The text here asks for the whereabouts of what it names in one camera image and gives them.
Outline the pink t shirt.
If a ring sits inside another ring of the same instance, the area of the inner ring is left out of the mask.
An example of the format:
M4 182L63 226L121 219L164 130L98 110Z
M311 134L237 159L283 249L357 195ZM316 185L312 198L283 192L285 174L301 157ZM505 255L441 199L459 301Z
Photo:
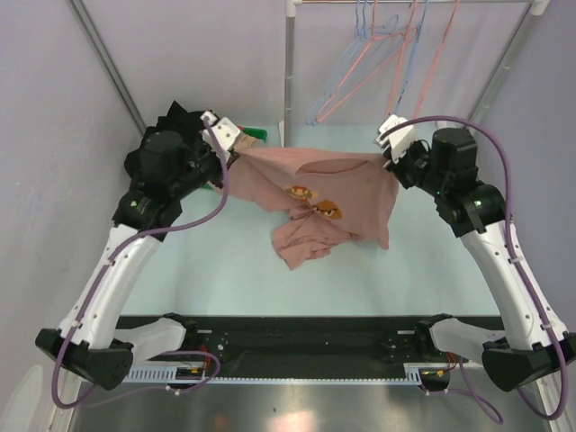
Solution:
M351 241L388 249L399 183L383 165L378 153L245 148L229 168L229 193L286 214L272 245L294 270Z

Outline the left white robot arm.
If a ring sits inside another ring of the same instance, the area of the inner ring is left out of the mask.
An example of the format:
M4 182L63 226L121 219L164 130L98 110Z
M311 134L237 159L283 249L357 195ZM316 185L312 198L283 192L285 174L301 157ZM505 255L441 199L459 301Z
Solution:
M119 201L92 276L60 324L41 329L35 340L54 362L53 399L59 398L61 371L112 390L136 364L168 353L182 360L197 353L199 338L179 315L130 330L118 330L116 323L140 272L167 234L199 227L223 210L226 194L205 216L176 224L181 201L189 194L208 183L229 190L230 158L240 134L223 126L204 126L190 135L159 130L130 153L136 166L133 185Z

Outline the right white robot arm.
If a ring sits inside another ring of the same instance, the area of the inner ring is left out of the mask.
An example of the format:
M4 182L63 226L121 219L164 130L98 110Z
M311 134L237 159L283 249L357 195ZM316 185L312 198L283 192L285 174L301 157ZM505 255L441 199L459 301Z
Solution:
M559 371L559 355L526 288L535 278L529 269L516 268L522 260L516 230L505 224L500 191L478 178L471 133L436 130L426 145L413 126L395 132L380 128L376 141L386 169L400 184L416 186L434 199L438 215L480 268L504 326L502 331L488 330L436 315L417 326L417 354L426 361L445 352L473 360L504 392Z

